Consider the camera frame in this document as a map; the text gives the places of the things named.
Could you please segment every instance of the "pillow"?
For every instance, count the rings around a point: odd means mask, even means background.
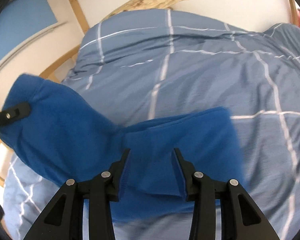
[[[104,19],[108,19],[113,15],[126,11],[145,10],[145,9],[167,9],[170,6],[184,0],[130,0],[113,12],[108,14]]]

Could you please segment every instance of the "bedsheet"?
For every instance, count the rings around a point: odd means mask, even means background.
[[[123,12],[87,32],[63,84],[122,126],[229,108],[250,195],[281,239],[300,229],[298,27],[277,24],[254,33],[179,11]],[[16,173],[23,177],[21,169]],[[7,179],[15,180],[11,171]],[[6,188],[4,205],[8,196]],[[118,239],[162,239],[171,232],[184,239],[188,234],[176,228],[189,230],[190,220],[191,214],[175,214],[115,225],[115,232]]]
[[[230,113],[223,107],[121,127],[71,88],[23,74],[3,109],[25,101],[30,115],[0,127],[0,139],[59,187],[68,179],[93,179],[130,149],[128,168],[120,179],[120,201],[110,203],[114,222],[193,211],[194,203],[184,200],[174,175],[174,148],[212,179],[235,178],[245,187],[242,152]]]

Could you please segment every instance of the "blue fleece cloth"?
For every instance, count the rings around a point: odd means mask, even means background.
[[[111,203],[115,221],[191,212],[181,197],[171,164],[180,148],[185,160],[212,179],[243,182],[242,153],[229,112],[222,108],[119,127],[92,109],[72,89],[21,75],[3,109],[27,101],[28,117],[0,128],[0,138],[35,172],[61,186],[92,179],[130,148],[124,196]]]

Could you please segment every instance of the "black clamp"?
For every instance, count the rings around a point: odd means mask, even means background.
[[[180,193],[186,201],[195,202],[189,240],[215,239],[216,199],[221,203],[222,240],[279,240],[265,215],[237,180],[225,183],[196,171],[177,148],[172,153],[172,165]]]
[[[92,180],[67,180],[39,215],[24,240],[82,240],[83,200],[89,199],[89,239],[115,240],[110,201],[119,201],[129,175],[129,151]],[[221,203],[222,240],[279,240],[249,194],[235,179],[212,180],[185,161],[179,149],[172,165],[181,194],[194,201],[189,240],[215,239],[215,200]]]
[[[1,111],[0,127],[11,124],[24,117],[27,117],[30,114],[30,111],[31,109],[28,102],[22,102],[16,106]]]
[[[124,193],[130,171],[129,149],[93,179],[68,179],[34,222],[24,240],[82,240],[83,201],[89,199],[89,239],[115,240],[110,201]]]

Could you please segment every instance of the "metal screw head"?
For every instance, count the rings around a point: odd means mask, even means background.
[[[66,184],[67,184],[68,186],[71,186],[71,185],[73,185],[74,183],[75,183],[74,179],[68,179],[67,182],[66,182]]]
[[[104,171],[103,173],[101,173],[101,176],[102,176],[103,178],[108,178],[108,177],[110,177],[110,175],[111,175],[111,173],[108,172],[108,171]]]
[[[203,173],[200,172],[200,171],[196,171],[196,172],[194,173],[194,176],[197,177],[197,178],[202,178],[202,177],[203,177]]]
[[[237,185],[239,185],[239,182],[236,179],[231,179],[230,184],[233,186],[237,186]]]

